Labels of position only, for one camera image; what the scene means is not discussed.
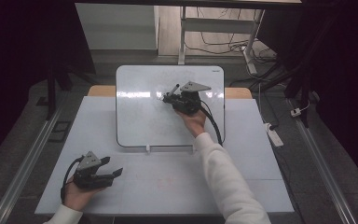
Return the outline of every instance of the dark floor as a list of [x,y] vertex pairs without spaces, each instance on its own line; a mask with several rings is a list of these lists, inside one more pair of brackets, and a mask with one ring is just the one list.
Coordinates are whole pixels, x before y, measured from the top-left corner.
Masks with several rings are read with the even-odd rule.
[[[115,84],[115,71],[123,64],[176,64],[174,57],[155,57],[153,55],[93,54],[97,75],[90,75],[101,84]],[[225,85],[238,78],[247,78],[243,58],[187,58],[186,64],[213,64],[221,66],[225,71]],[[267,71],[271,64],[257,64],[260,74]],[[69,92],[69,98],[58,119],[71,124],[81,104],[83,96],[87,95],[90,84],[71,75],[74,87]],[[248,87],[250,82],[236,83],[238,87]],[[272,223],[342,223],[336,207],[324,186],[309,150],[300,135],[296,122],[291,118],[286,99],[283,96],[283,86],[276,86],[260,96],[262,115],[267,122],[279,123],[276,129],[284,142],[284,147],[274,148],[282,172],[287,179],[286,185],[296,212],[293,214],[269,214]],[[0,200],[6,192],[12,177],[16,174],[28,149],[34,142],[38,132],[45,122],[47,108],[37,106],[40,97],[46,97],[47,83],[43,81],[34,85],[29,91],[29,101],[21,116],[0,146]],[[253,93],[258,102],[257,92]],[[316,138],[329,167],[340,185],[354,216],[358,221],[358,169],[340,145],[329,132],[315,112],[315,101],[309,109],[310,130]],[[34,210],[43,193],[49,176],[59,158],[64,142],[59,140],[63,133],[53,133],[43,149],[20,198],[17,200],[7,223],[43,223],[47,217],[34,215]],[[115,223],[221,223],[221,218],[210,219],[155,219],[155,218],[117,218]]]

